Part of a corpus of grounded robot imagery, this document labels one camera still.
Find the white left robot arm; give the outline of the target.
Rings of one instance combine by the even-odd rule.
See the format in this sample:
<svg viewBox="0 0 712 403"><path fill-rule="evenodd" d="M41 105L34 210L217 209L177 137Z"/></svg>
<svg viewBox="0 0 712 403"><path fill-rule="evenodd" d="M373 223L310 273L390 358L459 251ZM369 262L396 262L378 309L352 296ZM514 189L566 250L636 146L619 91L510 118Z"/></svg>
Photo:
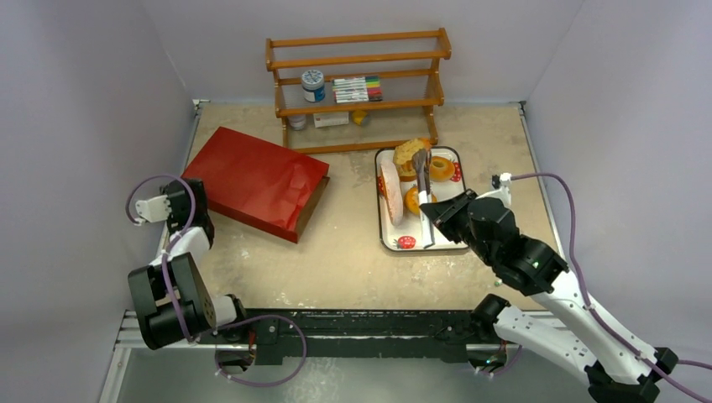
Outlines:
<svg viewBox="0 0 712 403"><path fill-rule="evenodd" d="M125 213L141 226L162 222L168 230L165 247L147 265L128 274L139 330L146 346L156 350L180 340L197 342L201 334L218 331L229 343L241 343L250 320L234 295L212 297L197 267L214 242L202 180L171 176L157 196L129 196Z"/></svg>

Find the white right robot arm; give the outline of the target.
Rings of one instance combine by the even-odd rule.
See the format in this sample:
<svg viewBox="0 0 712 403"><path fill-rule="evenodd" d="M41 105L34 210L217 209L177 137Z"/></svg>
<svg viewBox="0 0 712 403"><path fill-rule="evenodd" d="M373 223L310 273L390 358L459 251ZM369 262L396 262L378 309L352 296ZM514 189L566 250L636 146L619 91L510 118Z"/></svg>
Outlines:
<svg viewBox="0 0 712 403"><path fill-rule="evenodd" d="M472 313L471 329L484 342L496 337L520 344L567 370L597 402L653 402L657 382L672 373L678 356L654 348L621 325L583 288L580 275L548 244L521 233L514 213L497 197L466 192L423 203L434 227L467 244L505 285L545 307L561 331L488 294Z"/></svg>

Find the glazed orange fake pretzel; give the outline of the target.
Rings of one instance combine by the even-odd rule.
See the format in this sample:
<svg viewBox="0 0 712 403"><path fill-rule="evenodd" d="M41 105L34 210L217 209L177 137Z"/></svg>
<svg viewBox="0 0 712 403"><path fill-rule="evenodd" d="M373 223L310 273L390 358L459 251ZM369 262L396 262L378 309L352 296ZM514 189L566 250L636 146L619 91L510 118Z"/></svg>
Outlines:
<svg viewBox="0 0 712 403"><path fill-rule="evenodd" d="M412 186L403 196L404 205L408 212L415 216L420 215L420 202L417 186Z"/></svg>

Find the brown seeded bread slice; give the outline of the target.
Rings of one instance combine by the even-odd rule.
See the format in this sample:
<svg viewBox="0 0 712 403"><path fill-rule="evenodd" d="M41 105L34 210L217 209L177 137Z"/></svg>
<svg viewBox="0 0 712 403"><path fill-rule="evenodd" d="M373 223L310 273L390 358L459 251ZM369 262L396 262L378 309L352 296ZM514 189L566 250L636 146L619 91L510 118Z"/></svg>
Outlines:
<svg viewBox="0 0 712 403"><path fill-rule="evenodd" d="M394 162L396 164L405 164L412 159L412 156L421 149L430 150L432 145L427 138L416 138L406 141L395 147Z"/></svg>

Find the strawberry print white tray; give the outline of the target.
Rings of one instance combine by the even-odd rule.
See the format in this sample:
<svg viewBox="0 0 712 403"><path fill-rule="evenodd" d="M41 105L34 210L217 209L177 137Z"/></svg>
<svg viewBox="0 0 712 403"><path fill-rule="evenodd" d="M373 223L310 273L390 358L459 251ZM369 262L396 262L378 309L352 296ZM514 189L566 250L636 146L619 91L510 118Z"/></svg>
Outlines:
<svg viewBox="0 0 712 403"><path fill-rule="evenodd" d="M390 222L388 206L383 195L383 186L380 184L381 169L380 164L385 160L391 160L395 149L380 149L374 157L374 167L377 174L376 194L378 196L378 218L380 242L383 246L394 253L411 254L415 252L436 252L444 250L466 249L464 243L454 243L447 240L436 228L433 229L434 244L428 248L424 247L421 240L420 218L412 214L406 207L404 216L398 226ZM432 195L438 201L447 200L458 196L466 190L463 174L460 169L460 158L458 152L447 146L434 146L432 148L433 157L442 157L454 163L456 173L454 179L443 182L433 182Z"/></svg>

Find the yellow fake bread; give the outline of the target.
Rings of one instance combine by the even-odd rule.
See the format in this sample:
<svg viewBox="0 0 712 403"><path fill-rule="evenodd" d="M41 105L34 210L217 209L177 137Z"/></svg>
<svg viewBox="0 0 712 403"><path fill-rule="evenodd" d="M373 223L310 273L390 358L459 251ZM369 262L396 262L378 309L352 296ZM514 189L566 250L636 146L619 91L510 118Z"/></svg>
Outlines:
<svg viewBox="0 0 712 403"><path fill-rule="evenodd" d="M394 162L393 155L393 163L401 181L413 181L416 179L416 171L413 168L412 159L405 162L405 164L400 165Z"/></svg>

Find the red paper bag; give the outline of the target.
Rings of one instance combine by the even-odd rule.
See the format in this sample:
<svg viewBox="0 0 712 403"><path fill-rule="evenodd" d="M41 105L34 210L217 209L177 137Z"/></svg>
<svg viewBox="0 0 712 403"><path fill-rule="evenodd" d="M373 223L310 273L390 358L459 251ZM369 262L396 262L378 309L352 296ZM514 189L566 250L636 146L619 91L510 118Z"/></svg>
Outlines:
<svg viewBox="0 0 712 403"><path fill-rule="evenodd" d="M210 210L297 243L329 182L329 164L220 127L183 172Z"/></svg>

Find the orange fake donut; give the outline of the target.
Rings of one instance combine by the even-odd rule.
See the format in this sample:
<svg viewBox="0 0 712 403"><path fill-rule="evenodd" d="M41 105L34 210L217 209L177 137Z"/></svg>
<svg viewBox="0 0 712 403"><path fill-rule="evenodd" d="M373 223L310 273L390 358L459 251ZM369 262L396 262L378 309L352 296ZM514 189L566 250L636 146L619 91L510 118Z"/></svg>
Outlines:
<svg viewBox="0 0 712 403"><path fill-rule="evenodd" d="M455 164L444 157L433 156L429 166L429 176L432 181L450 181L456 173Z"/></svg>

